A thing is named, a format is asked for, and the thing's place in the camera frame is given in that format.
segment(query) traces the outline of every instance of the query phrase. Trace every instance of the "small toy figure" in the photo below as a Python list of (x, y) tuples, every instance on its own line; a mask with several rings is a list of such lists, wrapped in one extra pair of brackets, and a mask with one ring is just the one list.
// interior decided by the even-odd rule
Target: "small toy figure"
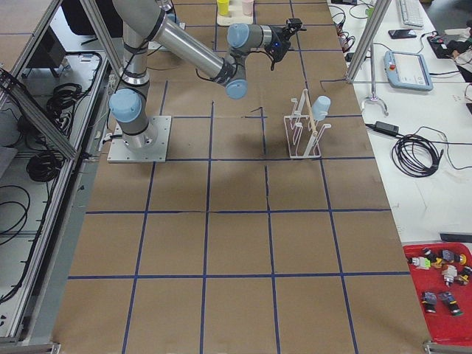
[(408, 259), (408, 263), (415, 266), (417, 269), (429, 270), (431, 267), (431, 261), (425, 257), (411, 257)]
[(439, 294), (439, 298), (448, 306), (449, 312), (452, 316), (460, 316), (463, 314), (457, 304), (456, 299), (450, 291), (445, 291), (444, 293)]
[(467, 285), (469, 283), (469, 279), (472, 275), (472, 268), (466, 265), (460, 272), (457, 277), (454, 278), (454, 281), (460, 285)]
[(456, 254), (452, 251), (449, 251), (448, 249), (443, 249), (441, 251), (442, 255), (442, 260), (447, 263), (459, 263), (461, 266), (463, 266), (467, 262), (467, 258), (465, 254)]
[(442, 277), (444, 278), (445, 284), (447, 286), (451, 286), (454, 282), (454, 279), (457, 277), (457, 268), (451, 264), (444, 265), (442, 268)]
[(421, 296), (421, 303), (423, 304), (426, 313), (436, 313), (435, 306), (437, 303), (437, 298), (434, 293), (425, 291)]
[(437, 254), (435, 254), (431, 249), (424, 248), (423, 253), (425, 254), (426, 258), (429, 259), (431, 265), (437, 269), (441, 268), (443, 265), (443, 259), (439, 258)]

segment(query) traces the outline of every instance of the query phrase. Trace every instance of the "robotic arm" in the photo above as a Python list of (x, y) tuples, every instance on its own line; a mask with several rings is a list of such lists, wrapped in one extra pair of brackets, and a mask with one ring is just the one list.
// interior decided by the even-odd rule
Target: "robotic arm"
[[(264, 46), (274, 65), (283, 59), (290, 48), (290, 37), (299, 30), (305, 30), (302, 29), (302, 22), (298, 18), (288, 20), (287, 26), (283, 28), (256, 24), (233, 25), (228, 33), (230, 49), (223, 59), (170, 20), (156, 0), (114, 0), (114, 6), (129, 29), (144, 38), (145, 43), (158, 41), (172, 53), (207, 74), (212, 81), (225, 86), (226, 93), (234, 99), (240, 99), (246, 94), (244, 61), (251, 49)], [(126, 30), (124, 34), (125, 49), (131, 50), (130, 53), (133, 54), (133, 51), (142, 48), (137, 48), (139, 38), (129, 32)], [(131, 39), (133, 43), (127, 43), (127, 39)]]
[(229, 97), (238, 100), (247, 92), (245, 61), (252, 50), (263, 46), (273, 69), (290, 48), (290, 37), (305, 30), (298, 18), (287, 20), (285, 27), (234, 24), (228, 31), (229, 50), (225, 58), (220, 58), (183, 31), (162, 6), (163, 0), (159, 2), (161, 6), (156, 0), (113, 0), (124, 22), (125, 68), (121, 89), (111, 97), (109, 105), (122, 129), (123, 142), (134, 150), (152, 145), (157, 137), (156, 127), (145, 114), (149, 41), (159, 42), (190, 62), (211, 81), (224, 86)]

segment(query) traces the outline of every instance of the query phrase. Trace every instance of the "yellow cup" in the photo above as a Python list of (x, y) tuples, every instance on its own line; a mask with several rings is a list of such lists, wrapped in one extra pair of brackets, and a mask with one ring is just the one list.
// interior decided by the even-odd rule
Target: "yellow cup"
[(218, 5), (218, 13), (222, 16), (228, 16), (229, 12), (229, 0), (216, 0)]

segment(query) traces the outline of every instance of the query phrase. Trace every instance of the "white tray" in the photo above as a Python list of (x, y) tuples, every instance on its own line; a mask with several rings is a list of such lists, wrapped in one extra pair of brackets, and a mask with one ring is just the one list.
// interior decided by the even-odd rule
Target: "white tray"
[(222, 16), (218, 13), (216, 23), (220, 26), (231, 26), (232, 24), (252, 24), (253, 15), (243, 14), (243, 4), (241, 0), (229, 0), (228, 16)]

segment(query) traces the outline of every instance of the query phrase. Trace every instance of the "red tray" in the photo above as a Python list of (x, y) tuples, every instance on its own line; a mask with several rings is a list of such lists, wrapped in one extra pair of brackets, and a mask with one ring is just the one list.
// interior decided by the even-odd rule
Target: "red tray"
[[(448, 249), (457, 254), (465, 254), (466, 265), (472, 266), (472, 256), (468, 248), (461, 243), (432, 243), (426, 245), (404, 246), (403, 250), (407, 257), (424, 257), (423, 248), (429, 248), (434, 253), (439, 254), (443, 249)], [(463, 265), (453, 263), (457, 271), (461, 271)], [(433, 341), (445, 345), (472, 345), (472, 280), (468, 285), (453, 284), (448, 288), (441, 275), (441, 269), (431, 267), (429, 270), (416, 269), (414, 265), (409, 265), (413, 283), (416, 288), (418, 299), (420, 300), (423, 315)], [(422, 292), (431, 291), (438, 295), (443, 291), (450, 291), (457, 300), (459, 308), (463, 314), (452, 316), (448, 307), (437, 299), (436, 313), (426, 313), (421, 304)]]

